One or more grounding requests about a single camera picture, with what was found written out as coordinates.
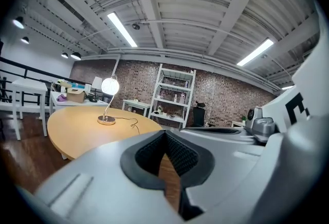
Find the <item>ceiling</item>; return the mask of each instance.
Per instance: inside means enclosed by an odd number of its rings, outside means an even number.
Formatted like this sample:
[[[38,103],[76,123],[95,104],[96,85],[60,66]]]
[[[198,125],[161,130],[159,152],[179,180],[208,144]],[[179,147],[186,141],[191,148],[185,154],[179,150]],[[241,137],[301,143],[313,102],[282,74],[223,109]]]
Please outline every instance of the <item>ceiling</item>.
[[[83,59],[173,63],[221,73],[267,91],[292,84],[319,39],[313,0],[17,0],[27,26]],[[138,45],[107,18],[116,12]],[[139,30],[132,24],[137,23]],[[275,44],[237,62],[270,38]]]

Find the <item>dark hardwood floor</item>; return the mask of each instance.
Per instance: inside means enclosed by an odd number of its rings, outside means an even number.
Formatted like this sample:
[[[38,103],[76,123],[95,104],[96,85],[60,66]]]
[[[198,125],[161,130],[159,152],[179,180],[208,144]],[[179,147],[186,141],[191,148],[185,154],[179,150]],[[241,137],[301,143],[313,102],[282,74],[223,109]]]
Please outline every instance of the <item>dark hardwood floor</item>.
[[[49,137],[43,136],[42,121],[37,114],[23,114],[19,120],[21,141],[17,141],[11,112],[0,111],[5,139],[0,142],[2,160],[13,182],[33,193],[49,176],[69,163],[63,160]],[[166,198],[178,211],[180,178],[165,155],[159,178],[167,185]]]

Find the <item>lamp base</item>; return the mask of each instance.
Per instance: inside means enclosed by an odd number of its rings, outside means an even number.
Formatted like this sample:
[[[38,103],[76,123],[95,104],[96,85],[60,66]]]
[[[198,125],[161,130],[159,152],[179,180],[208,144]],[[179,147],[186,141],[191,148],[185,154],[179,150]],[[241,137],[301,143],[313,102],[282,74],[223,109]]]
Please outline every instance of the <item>lamp base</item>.
[[[115,124],[115,118],[112,116],[105,116],[105,120],[104,120],[103,116],[101,115],[98,117],[97,122],[104,125],[112,125]]]

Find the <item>table leg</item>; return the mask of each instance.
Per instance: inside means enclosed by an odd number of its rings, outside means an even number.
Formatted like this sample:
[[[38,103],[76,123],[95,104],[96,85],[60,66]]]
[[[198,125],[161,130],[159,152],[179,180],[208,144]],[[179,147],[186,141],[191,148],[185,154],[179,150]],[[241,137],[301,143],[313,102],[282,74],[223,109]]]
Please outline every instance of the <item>table leg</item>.
[[[22,111],[22,93],[23,91],[21,91],[21,94],[19,96],[19,111],[20,111],[20,119],[23,119],[23,111]]]
[[[42,118],[42,127],[43,134],[47,136],[47,128],[46,128],[46,116],[45,116],[45,102],[46,102],[46,92],[42,93],[40,99],[40,116]]]
[[[52,112],[53,112],[53,103],[52,103],[51,92],[50,92],[50,95],[49,95],[49,116],[52,115]]]
[[[17,123],[16,89],[15,88],[12,90],[12,116],[14,119],[14,128],[15,128],[15,132],[16,132],[16,137],[17,137],[17,140],[20,140],[21,135],[20,135],[19,125]]]

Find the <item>black railing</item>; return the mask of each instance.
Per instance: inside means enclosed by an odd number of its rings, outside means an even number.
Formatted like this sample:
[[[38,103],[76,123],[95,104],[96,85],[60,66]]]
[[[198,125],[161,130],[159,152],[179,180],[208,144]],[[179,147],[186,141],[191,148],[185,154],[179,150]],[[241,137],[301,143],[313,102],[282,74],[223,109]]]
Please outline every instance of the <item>black railing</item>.
[[[36,68],[33,68],[33,67],[29,67],[29,66],[26,66],[24,64],[17,63],[17,62],[14,62],[14,61],[2,58],[2,57],[0,57],[0,62],[4,62],[4,63],[10,64],[12,66],[24,69],[24,75],[0,69],[0,71],[2,71],[4,73],[8,73],[8,74],[15,75],[15,76],[18,76],[18,77],[28,78],[28,79],[31,79],[31,80],[35,80],[35,81],[45,83],[47,85],[47,88],[48,88],[48,92],[46,93],[46,99],[48,99],[48,101],[46,100],[46,106],[49,106],[49,98],[50,98],[50,90],[51,90],[52,82],[45,81],[45,80],[42,80],[42,79],[36,79],[36,78],[29,77],[28,76],[28,71],[43,74],[43,75],[50,76],[50,77],[57,78],[57,79],[67,80],[67,81],[73,82],[73,83],[86,84],[85,82],[77,81],[77,80],[66,78],[66,77],[63,77],[63,76],[60,76],[60,75],[57,75],[57,74],[53,74],[53,73],[49,73],[49,72],[39,70],[39,69],[36,69]],[[12,92],[12,90],[6,89],[6,84],[7,83],[11,83],[11,82],[7,81],[6,77],[3,77],[3,78],[0,77],[0,100],[2,102],[11,103],[12,102],[12,97],[11,96],[8,97],[6,92]],[[37,96],[38,99],[37,99],[37,101],[26,101],[26,100],[24,100],[24,95]],[[26,92],[23,92],[22,93],[22,106],[24,106],[24,103],[36,103],[37,105],[40,105],[40,95],[39,94],[28,94]]]

